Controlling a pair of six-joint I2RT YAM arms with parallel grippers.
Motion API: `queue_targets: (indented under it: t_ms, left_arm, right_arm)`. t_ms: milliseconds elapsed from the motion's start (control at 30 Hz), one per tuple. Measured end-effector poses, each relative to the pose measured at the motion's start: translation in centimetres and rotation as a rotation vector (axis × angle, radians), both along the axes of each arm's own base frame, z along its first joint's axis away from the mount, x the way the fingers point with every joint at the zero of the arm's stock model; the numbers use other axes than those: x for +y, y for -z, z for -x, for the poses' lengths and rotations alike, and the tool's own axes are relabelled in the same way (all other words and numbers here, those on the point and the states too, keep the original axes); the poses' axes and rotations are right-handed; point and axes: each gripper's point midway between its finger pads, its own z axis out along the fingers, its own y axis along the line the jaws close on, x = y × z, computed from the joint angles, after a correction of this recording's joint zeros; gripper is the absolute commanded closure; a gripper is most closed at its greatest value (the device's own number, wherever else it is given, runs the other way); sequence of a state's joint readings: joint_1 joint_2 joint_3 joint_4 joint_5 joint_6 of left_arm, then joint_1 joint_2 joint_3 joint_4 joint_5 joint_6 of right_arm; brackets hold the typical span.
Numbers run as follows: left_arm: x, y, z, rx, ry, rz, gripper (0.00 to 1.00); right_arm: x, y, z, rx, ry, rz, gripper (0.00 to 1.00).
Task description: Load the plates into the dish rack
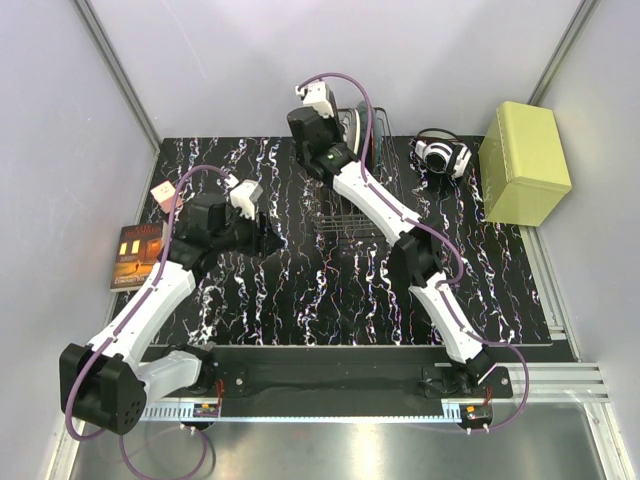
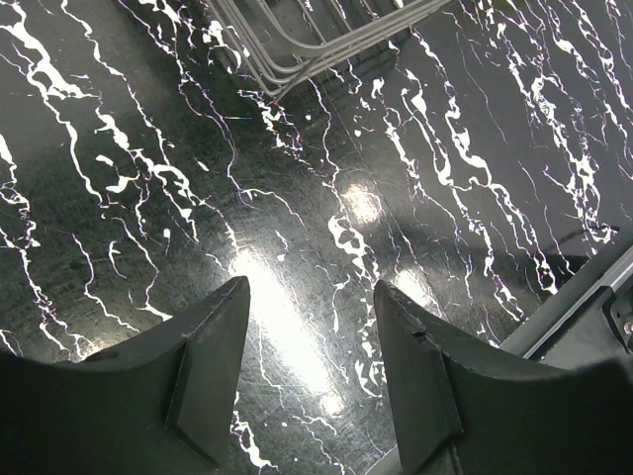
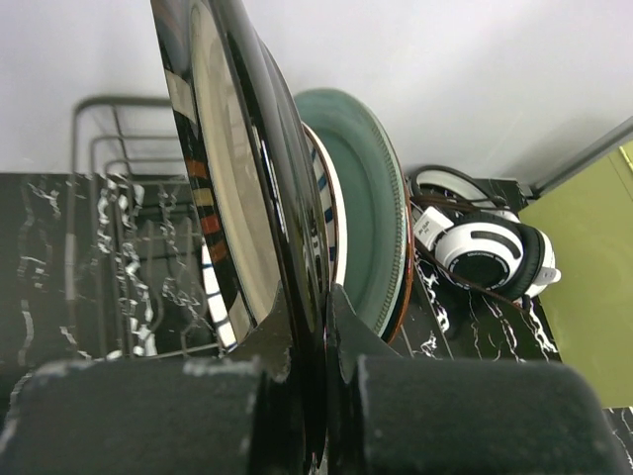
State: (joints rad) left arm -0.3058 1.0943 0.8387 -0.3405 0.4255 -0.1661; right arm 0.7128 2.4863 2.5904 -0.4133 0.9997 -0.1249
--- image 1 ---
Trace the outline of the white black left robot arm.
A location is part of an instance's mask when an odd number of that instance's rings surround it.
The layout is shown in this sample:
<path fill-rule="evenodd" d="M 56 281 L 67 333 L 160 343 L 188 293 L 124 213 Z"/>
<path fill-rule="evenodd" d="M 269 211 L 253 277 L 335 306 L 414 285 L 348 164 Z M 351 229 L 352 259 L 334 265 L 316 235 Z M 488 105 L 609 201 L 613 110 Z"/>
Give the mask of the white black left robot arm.
<path fill-rule="evenodd" d="M 284 245 L 254 194 L 195 197 L 181 211 L 159 260 L 118 316 L 86 345 L 69 344 L 59 357 L 61 410 L 68 433 L 81 439 L 76 419 L 125 435 L 145 407 L 175 391 L 196 396 L 216 385 L 214 355 L 176 347 L 144 363 L 144 353 L 174 310 L 225 253 L 266 258 Z"/>

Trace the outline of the light teal plate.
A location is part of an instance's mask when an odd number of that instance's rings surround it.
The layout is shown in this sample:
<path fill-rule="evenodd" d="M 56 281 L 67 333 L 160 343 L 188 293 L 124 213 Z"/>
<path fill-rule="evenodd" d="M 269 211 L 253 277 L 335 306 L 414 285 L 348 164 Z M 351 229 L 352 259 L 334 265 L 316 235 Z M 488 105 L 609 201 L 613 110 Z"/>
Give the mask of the light teal plate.
<path fill-rule="evenodd" d="M 368 127 L 368 108 L 366 103 L 361 101 L 356 107 L 350 109 L 352 115 L 352 130 L 347 145 L 355 154 L 360 155 Z"/>

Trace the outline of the white blue striped plate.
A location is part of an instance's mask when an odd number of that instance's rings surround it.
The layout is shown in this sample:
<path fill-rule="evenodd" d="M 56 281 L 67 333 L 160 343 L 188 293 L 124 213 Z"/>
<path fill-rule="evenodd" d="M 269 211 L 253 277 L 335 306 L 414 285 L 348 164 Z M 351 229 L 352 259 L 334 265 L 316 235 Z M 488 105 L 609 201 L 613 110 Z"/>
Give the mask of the white blue striped plate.
<path fill-rule="evenodd" d="M 352 130 L 352 127 L 351 127 L 351 123 L 352 123 L 351 109 L 350 108 L 341 109 L 339 111 L 339 120 L 340 120 L 340 125 L 341 125 L 342 133 L 343 133 L 343 141 L 345 143 L 347 143 L 349 141 L 350 132 Z"/>

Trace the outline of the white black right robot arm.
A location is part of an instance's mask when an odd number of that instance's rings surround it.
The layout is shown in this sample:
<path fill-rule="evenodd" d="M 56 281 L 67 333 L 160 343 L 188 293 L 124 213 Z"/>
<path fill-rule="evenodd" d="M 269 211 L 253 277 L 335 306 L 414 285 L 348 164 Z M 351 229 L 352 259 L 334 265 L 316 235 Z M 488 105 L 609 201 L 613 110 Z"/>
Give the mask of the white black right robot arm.
<path fill-rule="evenodd" d="M 311 107 L 287 115 L 297 162 L 311 178 L 354 204 L 380 230 L 390 246 L 387 264 L 394 287 L 406 288 L 426 310 L 445 346 L 454 384 L 476 396 L 490 383 L 496 367 L 486 343 L 466 318 L 450 288 L 441 262 L 441 247 L 451 247 L 440 232 L 420 222 L 361 166 L 341 141 L 338 122 Z"/>

